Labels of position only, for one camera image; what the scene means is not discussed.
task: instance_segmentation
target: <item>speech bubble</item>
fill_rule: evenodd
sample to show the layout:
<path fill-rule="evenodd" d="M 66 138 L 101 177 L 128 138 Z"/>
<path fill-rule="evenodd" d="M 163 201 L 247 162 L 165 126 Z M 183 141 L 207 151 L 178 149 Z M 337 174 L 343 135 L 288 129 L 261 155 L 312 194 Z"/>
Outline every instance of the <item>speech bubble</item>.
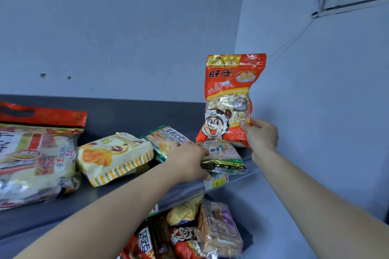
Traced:
<path fill-rule="evenodd" d="M 232 106 L 234 110 L 246 110 L 247 109 L 247 100 L 243 97 L 237 97 L 232 101 Z"/>

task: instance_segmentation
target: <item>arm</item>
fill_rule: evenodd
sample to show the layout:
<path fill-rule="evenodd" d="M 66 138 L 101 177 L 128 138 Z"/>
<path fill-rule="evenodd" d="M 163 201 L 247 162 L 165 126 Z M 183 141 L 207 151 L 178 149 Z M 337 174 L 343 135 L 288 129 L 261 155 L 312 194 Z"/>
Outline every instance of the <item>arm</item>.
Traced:
<path fill-rule="evenodd" d="M 241 123 L 252 158 L 320 259 L 387 258 L 389 226 L 333 193 L 277 154 L 277 128 Z"/>
<path fill-rule="evenodd" d="M 175 184 L 210 179 L 201 169 L 207 149 L 191 142 L 174 143 L 165 163 L 75 213 L 15 259 L 116 258 L 150 209 Z"/>

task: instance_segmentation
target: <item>wall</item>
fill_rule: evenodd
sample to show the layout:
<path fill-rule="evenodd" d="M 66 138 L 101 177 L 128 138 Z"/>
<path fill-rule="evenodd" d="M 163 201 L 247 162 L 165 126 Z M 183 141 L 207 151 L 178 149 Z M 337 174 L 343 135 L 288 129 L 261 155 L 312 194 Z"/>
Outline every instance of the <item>wall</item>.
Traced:
<path fill-rule="evenodd" d="M 233 53 L 241 4 L 0 0 L 0 92 L 203 102 L 206 57 Z"/>
<path fill-rule="evenodd" d="M 314 0 L 244 0 L 236 53 L 271 56 L 311 22 Z M 389 204 L 389 5 L 318 18 L 268 60 L 254 116 L 279 128 L 279 152 L 383 219 Z M 254 234 L 244 258 L 315 258 L 257 174 L 214 195 Z"/>

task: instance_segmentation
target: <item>hand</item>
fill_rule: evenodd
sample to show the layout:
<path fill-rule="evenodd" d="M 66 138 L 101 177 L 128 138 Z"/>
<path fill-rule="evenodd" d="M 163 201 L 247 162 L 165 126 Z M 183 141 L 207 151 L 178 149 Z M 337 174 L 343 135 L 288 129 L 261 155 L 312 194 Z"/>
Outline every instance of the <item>hand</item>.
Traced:
<path fill-rule="evenodd" d="M 247 142 L 252 148 L 252 159 L 260 158 L 261 151 L 270 149 L 275 151 L 278 142 L 277 127 L 261 119 L 251 117 L 252 126 L 241 121 L 240 126 L 247 134 Z"/>
<path fill-rule="evenodd" d="M 201 168 L 202 156 L 208 156 L 209 151 L 191 141 L 179 145 L 174 142 L 170 146 L 169 156 L 165 161 L 169 170 L 173 171 L 178 182 L 196 179 L 211 180 L 211 175 Z"/>

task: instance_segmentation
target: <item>snack bag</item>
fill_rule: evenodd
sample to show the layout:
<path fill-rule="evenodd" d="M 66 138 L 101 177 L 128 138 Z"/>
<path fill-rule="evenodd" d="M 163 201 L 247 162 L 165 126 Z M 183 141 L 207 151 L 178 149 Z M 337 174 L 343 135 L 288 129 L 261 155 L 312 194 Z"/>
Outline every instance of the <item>snack bag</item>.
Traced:
<path fill-rule="evenodd" d="M 216 250 L 213 254 L 206 254 L 202 251 L 198 241 L 199 230 L 196 227 L 179 227 L 169 229 L 170 241 L 174 247 L 177 259 L 205 259 L 217 258 Z"/>
<path fill-rule="evenodd" d="M 249 147 L 240 120 L 250 122 L 250 86 L 266 65 L 264 53 L 210 55 L 205 72 L 205 121 L 196 141 L 224 139 Z"/>
<path fill-rule="evenodd" d="M 189 221 L 193 221 L 196 218 L 198 207 L 202 198 L 203 195 L 171 208 L 166 216 L 166 222 L 168 225 L 182 225 Z"/>
<path fill-rule="evenodd" d="M 154 156 L 151 143 L 120 132 L 79 147 L 79 164 L 93 186 L 101 186 L 136 168 Z"/>
<path fill-rule="evenodd" d="M 201 167 L 208 172 L 229 174 L 247 172 L 242 158 L 231 143 L 224 140 L 208 140 L 199 144 L 209 150 L 209 156 L 201 159 Z"/>
<path fill-rule="evenodd" d="M 200 205 L 198 227 L 204 253 L 216 253 L 218 257 L 227 258 L 241 256 L 243 240 L 225 204 L 203 201 Z"/>
<path fill-rule="evenodd" d="M 75 191 L 87 113 L 0 102 L 0 210 Z"/>
<path fill-rule="evenodd" d="M 146 221 L 131 237 L 117 259 L 174 259 L 163 218 Z"/>
<path fill-rule="evenodd" d="M 155 159 L 158 162 L 164 163 L 169 155 L 170 145 L 178 141 L 180 144 L 189 140 L 177 130 L 171 128 L 168 125 L 162 125 L 147 135 L 141 137 L 141 139 L 149 141 L 155 151 Z"/>

